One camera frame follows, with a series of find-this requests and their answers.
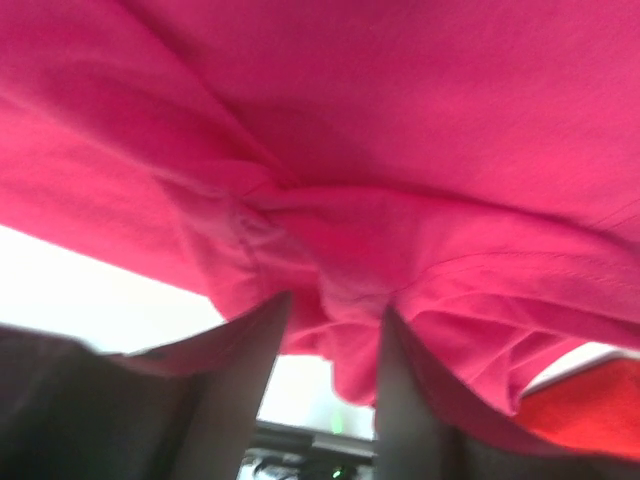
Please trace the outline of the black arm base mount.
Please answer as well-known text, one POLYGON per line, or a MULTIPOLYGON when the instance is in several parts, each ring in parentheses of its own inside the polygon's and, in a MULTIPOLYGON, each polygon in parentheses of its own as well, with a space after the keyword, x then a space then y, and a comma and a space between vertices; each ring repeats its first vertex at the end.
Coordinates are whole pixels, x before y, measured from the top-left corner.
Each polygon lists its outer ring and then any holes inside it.
POLYGON ((259 421, 241 462, 239 479, 371 479, 375 442, 259 421))

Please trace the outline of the pink t shirt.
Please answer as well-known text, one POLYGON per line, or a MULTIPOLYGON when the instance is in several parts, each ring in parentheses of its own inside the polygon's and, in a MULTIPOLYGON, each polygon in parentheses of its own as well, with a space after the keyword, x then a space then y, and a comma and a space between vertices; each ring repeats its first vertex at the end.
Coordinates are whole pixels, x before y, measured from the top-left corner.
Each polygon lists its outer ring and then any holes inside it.
POLYGON ((294 293, 355 403, 394 304, 510 413, 639 346, 639 5, 5 1, 1 221, 227 318, 294 293))

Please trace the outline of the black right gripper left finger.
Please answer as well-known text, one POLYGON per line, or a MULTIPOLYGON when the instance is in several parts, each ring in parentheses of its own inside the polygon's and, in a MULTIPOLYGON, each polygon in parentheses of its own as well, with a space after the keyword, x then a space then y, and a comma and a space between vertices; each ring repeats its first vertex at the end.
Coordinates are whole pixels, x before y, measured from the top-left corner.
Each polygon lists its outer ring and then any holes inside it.
POLYGON ((139 355, 1 331, 5 479, 234 479, 291 297, 139 355))

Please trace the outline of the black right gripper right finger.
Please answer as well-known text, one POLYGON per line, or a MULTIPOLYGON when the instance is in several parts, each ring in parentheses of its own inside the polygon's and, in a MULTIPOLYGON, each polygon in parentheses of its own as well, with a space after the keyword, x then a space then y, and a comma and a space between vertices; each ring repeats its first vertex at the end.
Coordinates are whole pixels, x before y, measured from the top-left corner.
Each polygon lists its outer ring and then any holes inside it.
POLYGON ((387 308, 379 345, 377 479, 636 479, 639 464, 527 432, 484 403, 387 308))

